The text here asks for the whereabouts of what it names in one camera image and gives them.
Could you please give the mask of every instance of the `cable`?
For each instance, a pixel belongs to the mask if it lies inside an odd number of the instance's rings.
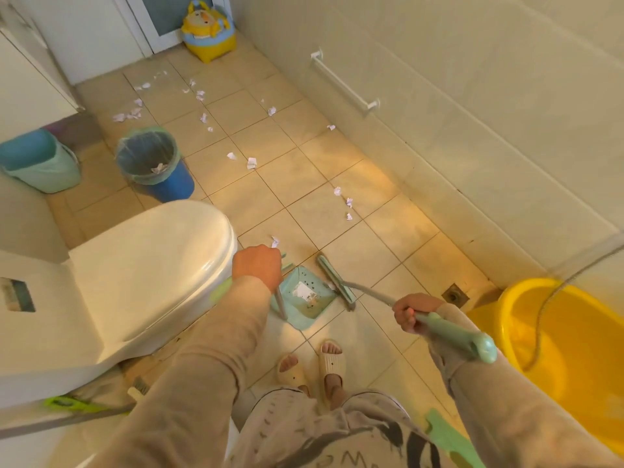
[[[555,296],[559,293],[559,291],[561,291],[563,288],[568,286],[568,284],[572,283],[577,277],[583,274],[586,270],[590,269],[591,267],[594,267],[598,263],[601,263],[605,259],[610,258],[614,254],[617,254],[622,250],[624,250],[624,244],[621,244],[617,248],[609,251],[606,254],[603,254],[601,257],[595,259],[594,261],[589,263],[587,266],[580,268],[576,273],[574,273],[569,278],[567,278],[564,282],[559,284],[559,286],[550,293],[550,295],[546,298],[546,300],[544,300],[542,306],[537,312],[537,320],[535,322],[535,349],[533,350],[533,356],[531,357],[531,361],[529,361],[528,364],[522,368],[524,372],[527,372],[533,369],[533,367],[535,366],[535,363],[537,363],[537,360],[540,357],[540,353],[542,353],[542,328],[541,328],[542,327],[542,315],[544,313],[544,310],[550,303],[550,301],[555,298]]]

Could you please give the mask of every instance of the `slipper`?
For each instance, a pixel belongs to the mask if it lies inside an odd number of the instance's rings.
[[[281,362],[284,361],[288,356],[290,356],[290,353],[282,356],[281,359],[277,362],[277,366],[275,367],[278,383],[282,385],[289,385],[296,389],[298,389],[301,385],[305,385],[309,388],[308,379],[303,372],[301,362],[297,361],[297,363],[292,368],[288,368],[285,371],[280,371],[279,368],[281,366]]]
[[[320,371],[320,380],[321,380],[321,393],[323,394],[323,398],[325,399],[325,403],[327,403],[328,407],[330,406],[330,400],[327,397],[325,392],[325,376],[328,374],[337,374],[340,376],[340,381],[342,381],[343,387],[345,386],[345,375],[347,373],[347,360],[344,356],[344,353],[334,354],[334,353],[323,353],[323,346],[326,343],[331,343],[334,346],[337,346],[340,350],[343,348],[333,340],[325,340],[321,345],[321,350],[318,354],[318,366]]]

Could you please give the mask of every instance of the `floor drain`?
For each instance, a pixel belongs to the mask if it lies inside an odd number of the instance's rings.
[[[457,284],[451,284],[450,287],[442,293],[442,298],[449,304],[453,304],[459,308],[470,300]]]

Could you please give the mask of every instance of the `beige sleeve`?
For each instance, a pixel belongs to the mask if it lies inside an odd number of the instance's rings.
[[[259,279],[237,279],[89,468],[221,466],[270,298]]]
[[[477,330],[457,307],[438,313]],[[497,361],[470,360],[438,337],[428,338],[432,357],[455,399],[473,445],[488,468],[624,467],[564,409],[516,371]]]

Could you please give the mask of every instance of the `toilet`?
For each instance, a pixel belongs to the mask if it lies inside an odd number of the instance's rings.
[[[35,312],[0,308],[0,408],[65,394],[154,352],[209,310],[237,237],[214,206],[162,204],[50,263],[0,251]]]

